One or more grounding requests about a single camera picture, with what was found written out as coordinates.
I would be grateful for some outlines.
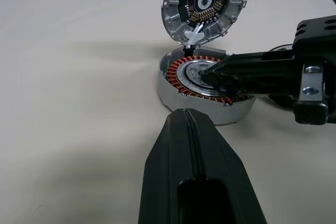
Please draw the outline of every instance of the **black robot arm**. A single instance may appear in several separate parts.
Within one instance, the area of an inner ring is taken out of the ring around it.
[[[299,23],[291,50],[232,55],[202,79],[229,94],[292,96],[298,123],[336,123],[336,16]]]

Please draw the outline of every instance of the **silver metal plate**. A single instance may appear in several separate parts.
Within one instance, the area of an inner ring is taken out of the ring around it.
[[[224,93],[217,91],[211,86],[205,84],[200,76],[200,72],[202,70],[205,70],[216,63],[217,61],[205,59],[187,61],[179,65],[179,67],[177,68],[177,78],[183,86],[193,92],[208,97],[223,97],[225,96]]]

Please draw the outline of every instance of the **brushless motor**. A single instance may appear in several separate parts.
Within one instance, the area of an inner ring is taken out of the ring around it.
[[[200,75],[227,57],[224,50],[201,45],[226,35],[245,6],[246,0],[163,0],[163,25],[184,45],[160,62],[158,92],[168,108],[196,109],[217,125],[237,122],[249,112],[254,97],[226,95],[205,84]]]

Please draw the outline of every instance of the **motor lid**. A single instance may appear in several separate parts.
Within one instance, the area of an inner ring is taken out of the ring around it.
[[[171,38],[201,45],[227,34],[246,0],[163,0],[162,21]]]

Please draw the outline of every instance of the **white table surface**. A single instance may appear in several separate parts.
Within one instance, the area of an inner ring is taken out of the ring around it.
[[[162,0],[0,0],[0,223],[137,223],[145,159],[170,113],[156,94],[178,47]],[[248,0],[228,53],[291,43],[332,0]],[[258,100],[218,130],[271,224],[336,223],[336,127]]]

